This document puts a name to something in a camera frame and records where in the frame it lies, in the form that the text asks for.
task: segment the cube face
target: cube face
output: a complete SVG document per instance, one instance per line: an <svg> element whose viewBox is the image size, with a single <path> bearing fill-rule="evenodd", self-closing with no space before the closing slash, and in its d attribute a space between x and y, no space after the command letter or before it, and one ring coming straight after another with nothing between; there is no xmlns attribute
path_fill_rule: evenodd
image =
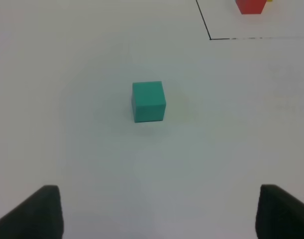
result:
<svg viewBox="0 0 304 239"><path fill-rule="evenodd" d="M261 14L267 0L236 0L241 14Z"/></svg>
<svg viewBox="0 0 304 239"><path fill-rule="evenodd" d="M162 82L133 83L132 108L135 122L162 121L166 108Z"/></svg>

